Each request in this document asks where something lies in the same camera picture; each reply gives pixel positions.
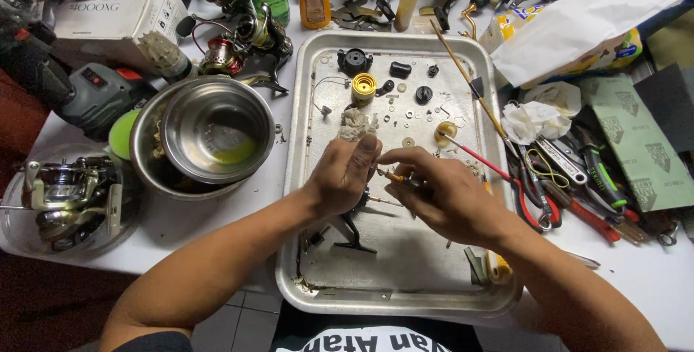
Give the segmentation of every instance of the green-handled tool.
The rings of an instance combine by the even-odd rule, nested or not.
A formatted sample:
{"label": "green-handled tool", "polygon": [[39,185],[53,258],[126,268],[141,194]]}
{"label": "green-handled tool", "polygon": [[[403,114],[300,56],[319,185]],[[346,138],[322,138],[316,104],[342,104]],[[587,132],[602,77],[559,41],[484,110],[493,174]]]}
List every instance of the green-handled tool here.
{"label": "green-handled tool", "polygon": [[581,126],[575,126],[575,128],[578,130],[579,141],[582,144],[580,151],[583,153],[588,174],[603,193],[604,200],[612,208],[626,206],[627,197],[617,188],[607,173],[603,159],[600,157],[600,148],[593,143],[590,132]]}

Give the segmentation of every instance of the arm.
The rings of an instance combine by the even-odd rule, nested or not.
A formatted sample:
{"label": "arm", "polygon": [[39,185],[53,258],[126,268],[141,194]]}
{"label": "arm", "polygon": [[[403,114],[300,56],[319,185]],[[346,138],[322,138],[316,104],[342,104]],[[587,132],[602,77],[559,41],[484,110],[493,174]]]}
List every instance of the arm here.
{"label": "arm", "polygon": [[129,286],[113,308],[99,346],[111,351],[165,330],[188,337],[216,312],[248,274],[311,223],[349,211],[359,201],[380,142],[336,139],[306,185],[264,209],[176,250]]}
{"label": "arm", "polygon": [[549,328],[572,351],[665,351],[650,323],[619,291],[506,210],[458,160],[413,147],[391,150],[379,164],[424,176],[424,199],[402,185],[386,191],[433,230],[455,242],[489,248],[507,260],[540,305]]}

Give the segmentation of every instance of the hand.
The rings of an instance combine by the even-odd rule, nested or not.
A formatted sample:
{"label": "hand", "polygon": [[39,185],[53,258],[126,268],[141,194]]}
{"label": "hand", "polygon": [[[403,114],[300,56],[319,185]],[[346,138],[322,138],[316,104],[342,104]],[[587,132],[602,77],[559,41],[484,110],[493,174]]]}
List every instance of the hand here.
{"label": "hand", "polygon": [[311,178],[301,189],[316,201],[318,218],[340,215],[357,205],[364,188],[373,177],[383,147],[374,135],[359,142],[333,139],[327,144]]}
{"label": "hand", "polygon": [[386,192],[449,240],[492,249],[519,222],[459,160],[436,158],[419,146],[391,150],[377,159],[378,164],[395,162],[400,162],[395,174],[422,176],[434,196],[423,198],[399,183],[388,184]]}

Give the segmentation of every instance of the white cardboard box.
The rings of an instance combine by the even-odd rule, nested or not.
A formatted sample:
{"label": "white cardboard box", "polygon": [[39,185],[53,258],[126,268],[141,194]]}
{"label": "white cardboard box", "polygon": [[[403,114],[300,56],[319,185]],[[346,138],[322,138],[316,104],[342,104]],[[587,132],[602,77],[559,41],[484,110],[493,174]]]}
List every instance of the white cardboard box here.
{"label": "white cardboard box", "polygon": [[138,38],[158,30],[178,44],[178,21],[188,15],[181,0],[66,0],[55,10],[53,54],[74,68],[96,62],[150,69]]}

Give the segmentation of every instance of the white table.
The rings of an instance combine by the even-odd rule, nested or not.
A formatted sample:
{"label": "white table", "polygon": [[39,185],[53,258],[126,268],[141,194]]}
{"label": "white table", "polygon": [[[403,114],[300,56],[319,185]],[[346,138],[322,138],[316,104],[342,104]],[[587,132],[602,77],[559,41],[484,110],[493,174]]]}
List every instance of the white table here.
{"label": "white table", "polygon": [[[340,8],[346,0],[331,0],[334,8]],[[445,0],[419,0],[418,8],[424,5],[442,5]],[[469,0],[461,0],[450,14],[450,34],[467,30],[459,13]],[[398,0],[393,0],[397,8]],[[296,53],[299,46],[313,30],[303,28],[299,21],[299,2],[290,0],[291,22],[287,34],[294,43],[295,55],[280,71],[280,83],[290,89],[287,96],[273,97],[268,90],[259,90],[267,100],[275,122],[284,128],[284,137],[289,138],[291,104],[293,98]],[[190,11],[202,17],[219,14],[215,5],[204,0],[193,0]],[[487,27],[493,14],[485,10],[476,17],[478,35]],[[204,28],[198,29],[201,41],[213,36]],[[184,52],[198,61],[203,54],[188,37],[181,44]],[[81,131],[66,124],[51,113],[36,140],[32,154],[57,143],[90,142]],[[153,195],[141,215],[140,227],[120,246],[96,258],[56,259],[56,261],[82,267],[109,271],[143,274],[154,264],[194,238],[200,237],[227,223],[234,222],[282,197],[284,172],[287,166],[288,143],[277,143],[263,166],[247,183],[227,197],[194,204],[172,201]],[[570,252],[592,258],[602,263],[596,272],[627,296],[654,326],[658,335],[670,350],[694,350],[694,300],[690,291],[694,286],[694,245],[680,231],[678,243],[665,248],[657,243],[634,246],[624,240],[610,247],[598,233],[570,213],[564,213],[564,224],[545,236],[556,245]],[[0,247],[9,253],[21,254],[0,235]],[[245,290],[277,294],[274,281],[274,261],[270,259],[264,267],[256,269]],[[462,322],[492,327],[520,326],[532,328],[539,318],[539,309],[532,297],[525,292],[523,298],[510,313],[495,319],[470,319]]]}

